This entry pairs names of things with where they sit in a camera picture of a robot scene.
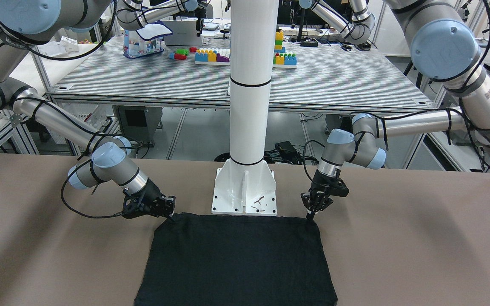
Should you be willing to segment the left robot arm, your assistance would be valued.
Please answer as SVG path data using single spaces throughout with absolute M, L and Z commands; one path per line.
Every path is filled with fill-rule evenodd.
M 393 116 L 352 112 L 350 130 L 330 132 L 311 187 L 301 195 L 307 219 L 325 210 L 349 189 L 340 176 L 346 163 L 380 169 L 388 147 L 378 139 L 463 129 L 483 169 L 490 171 L 490 76 L 484 67 L 489 48 L 482 49 L 474 32 L 452 4 L 444 0 L 386 0 L 410 50 L 412 65 L 439 83 L 456 102 L 454 107 L 424 106 Z

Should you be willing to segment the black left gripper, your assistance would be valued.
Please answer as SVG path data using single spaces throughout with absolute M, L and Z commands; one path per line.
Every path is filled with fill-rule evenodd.
M 307 193 L 302 193 L 303 205 L 307 210 L 307 220 L 313 221 L 316 213 L 325 210 L 334 200 L 332 196 L 346 197 L 349 189 L 342 178 L 341 171 L 337 170 L 335 176 L 328 176 L 319 170 L 315 171 L 311 181 L 311 188 Z

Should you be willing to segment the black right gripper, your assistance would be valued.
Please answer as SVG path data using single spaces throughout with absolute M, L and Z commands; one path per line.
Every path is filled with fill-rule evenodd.
M 147 179 L 146 185 L 136 193 L 123 190 L 125 194 L 121 211 L 122 217 L 132 219 L 143 215 L 163 217 L 175 223 L 173 213 L 175 210 L 175 196 L 165 196 L 158 186 Z

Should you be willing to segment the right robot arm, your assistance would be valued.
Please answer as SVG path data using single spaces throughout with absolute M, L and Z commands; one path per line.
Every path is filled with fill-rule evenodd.
M 70 169 L 64 185 L 88 189 L 115 182 L 123 189 L 124 203 L 113 217 L 170 219 L 175 197 L 165 196 L 134 163 L 129 140 L 99 132 L 10 77 L 33 46 L 48 43 L 61 28 L 89 28 L 108 6 L 119 4 L 117 0 L 0 0 L 0 111 L 27 116 L 83 147 L 88 160 Z

